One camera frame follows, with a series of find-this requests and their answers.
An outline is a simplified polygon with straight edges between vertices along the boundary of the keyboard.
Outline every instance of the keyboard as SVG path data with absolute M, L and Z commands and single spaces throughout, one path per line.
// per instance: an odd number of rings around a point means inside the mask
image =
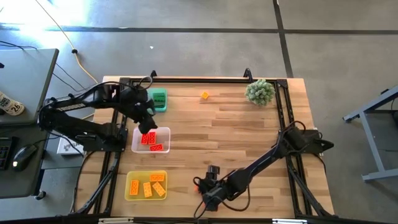
M 6 170 L 12 151 L 18 142 L 17 137 L 0 138 L 0 170 Z

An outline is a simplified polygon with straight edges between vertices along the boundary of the orange lego brick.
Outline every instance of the orange lego brick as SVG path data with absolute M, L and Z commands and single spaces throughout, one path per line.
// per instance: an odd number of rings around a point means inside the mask
M 148 144 L 149 136 L 148 134 L 142 134 L 141 144 Z
M 132 180 L 130 186 L 130 195 L 138 195 L 139 180 Z
M 207 92 L 203 92 L 201 95 L 200 95 L 203 99 L 207 99 L 208 97 L 209 97 L 209 94 L 207 93 Z
M 164 174 L 151 174 L 149 178 L 151 182 L 161 182 L 164 181 Z
M 150 182 L 144 183 L 144 195 L 145 197 L 152 196 L 152 189 L 150 188 Z
M 156 133 L 155 132 L 150 132 L 148 133 L 148 144 L 156 144 Z
M 166 193 L 166 191 L 163 189 L 163 187 L 161 186 L 161 184 L 159 182 L 156 182 L 152 186 L 154 187 L 154 189 L 157 192 L 157 194 L 159 194 L 159 196 L 163 196 L 163 194 Z
M 162 144 L 157 144 L 154 146 L 149 147 L 149 150 L 151 151 L 163 151 L 163 145 Z

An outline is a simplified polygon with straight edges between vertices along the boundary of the green container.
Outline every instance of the green container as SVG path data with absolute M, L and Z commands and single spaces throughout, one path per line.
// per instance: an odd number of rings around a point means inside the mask
M 167 91 L 165 88 L 149 88 L 148 95 L 155 102 L 155 111 L 164 112 L 167 108 Z

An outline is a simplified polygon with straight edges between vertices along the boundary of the transparent bin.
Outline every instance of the transparent bin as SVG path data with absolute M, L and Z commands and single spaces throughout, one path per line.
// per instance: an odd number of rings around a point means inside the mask
M 151 174 L 163 174 L 164 181 L 159 181 L 159 184 L 163 187 L 166 191 L 162 196 L 155 191 L 153 185 L 156 182 L 150 182 L 150 175 Z M 137 195 L 130 195 L 130 186 L 132 180 L 138 180 L 138 194 Z M 145 198 L 144 195 L 144 186 L 143 184 L 146 182 L 150 182 L 150 189 L 152 190 L 152 196 Z M 130 171 L 127 173 L 126 177 L 126 190 L 124 191 L 124 199 L 131 201 L 131 200 L 163 200 L 167 196 L 167 172 L 164 170 L 152 170 L 152 171 Z
M 151 129 L 149 132 L 156 133 L 156 144 L 163 144 L 163 151 L 151 151 L 149 144 L 141 144 L 142 134 L 138 128 L 134 128 L 132 133 L 132 144 L 131 150 L 136 153 L 149 154 L 149 153 L 168 153 L 170 151 L 170 128 L 159 127 L 157 129 Z

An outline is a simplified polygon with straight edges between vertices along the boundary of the red block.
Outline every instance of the red block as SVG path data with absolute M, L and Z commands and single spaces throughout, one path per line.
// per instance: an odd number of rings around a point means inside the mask
M 154 146 L 149 147 L 151 151 L 163 151 L 163 145 L 162 144 L 157 144 Z
M 150 132 L 148 133 L 148 135 L 149 135 L 148 144 L 156 144 L 156 133 Z
M 149 136 L 148 134 L 142 134 L 141 144 L 148 144 Z

